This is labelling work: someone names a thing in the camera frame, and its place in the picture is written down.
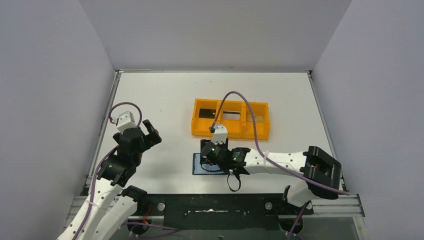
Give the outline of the blue leather card holder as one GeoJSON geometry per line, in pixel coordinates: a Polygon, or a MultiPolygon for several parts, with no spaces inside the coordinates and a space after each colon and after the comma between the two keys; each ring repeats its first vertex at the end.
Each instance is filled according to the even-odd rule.
{"type": "Polygon", "coordinates": [[[192,158],[192,175],[226,175],[226,173],[217,165],[210,165],[203,162],[203,159],[200,157],[200,153],[194,153],[192,158]]]}

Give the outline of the orange three-compartment tray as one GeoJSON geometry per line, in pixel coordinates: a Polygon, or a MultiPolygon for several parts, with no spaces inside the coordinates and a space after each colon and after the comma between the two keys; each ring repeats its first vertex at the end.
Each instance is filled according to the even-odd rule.
{"type": "Polygon", "coordinates": [[[252,115],[252,117],[259,115],[263,116],[263,122],[256,122],[257,138],[260,141],[269,139],[271,123],[268,103],[250,101],[249,104],[253,111],[253,114],[251,114],[244,101],[226,100],[223,107],[220,108],[221,102],[217,99],[195,99],[191,119],[191,134],[193,136],[212,136],[209,127],[216,117],[214,119],[199,118],[199,109],[213,109],[216,110],[215,116],[218,115],[216,124],[223,124],[226,127],[229,138],[253,140],[255,138],[253,121],[247,121],[247,115],[252,115]]]}

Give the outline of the black VIP credit card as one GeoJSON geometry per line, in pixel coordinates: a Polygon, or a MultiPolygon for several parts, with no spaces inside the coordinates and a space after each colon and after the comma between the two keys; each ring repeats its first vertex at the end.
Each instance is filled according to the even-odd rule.
{"type": "Polygon", "coordinates": [[[208,108],[200,108],[198,117],[202,119],[214,119],[216,117],[216,110],[208,109],[208,108]]]}

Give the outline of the gold credit card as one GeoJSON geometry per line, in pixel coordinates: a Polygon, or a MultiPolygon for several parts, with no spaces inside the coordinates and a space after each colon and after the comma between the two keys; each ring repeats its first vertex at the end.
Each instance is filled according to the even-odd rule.
{"type": "MultiPolygon", "coordinates": [[[[254,115],[255,121],[256,122],[263,122],[264,121],[264,117],[261,115],[254,115]]],[[[253,121],[253,117],[250,114],[246,115],[246,121],[252,122],[253,121]]]]}

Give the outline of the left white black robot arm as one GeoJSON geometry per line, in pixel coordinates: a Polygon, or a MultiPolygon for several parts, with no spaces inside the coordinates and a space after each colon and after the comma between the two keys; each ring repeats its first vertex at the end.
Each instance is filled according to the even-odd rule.
{"type": "Polygon", "coordinates": [[[119,119],[119,131],[113,135],[117,145],[97,165],[86,200],[59,240],[108,240],[130,215],[147,209],[147,192],[126,186],[143,153],[162,141],[148,119],[142,123],[147,133],[134,122],[119,119]]]}

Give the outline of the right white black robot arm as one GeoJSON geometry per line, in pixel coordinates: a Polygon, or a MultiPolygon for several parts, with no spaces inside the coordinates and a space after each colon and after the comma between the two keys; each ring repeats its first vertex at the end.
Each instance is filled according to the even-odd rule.
{"type": "Polygon", "coordinates": [[[225,174],[241,175],[276,174],[296,177],[296,184],[284,184],[282,209],[295,213],[307,202],[321,198],[336,200],[346,195],[341,190],[341,164],[317,146],[291,153],[261,152],[248,147],[228,149],[228,145],[203,139],[200,143],[200,162],[217,166],[225,174]]]}

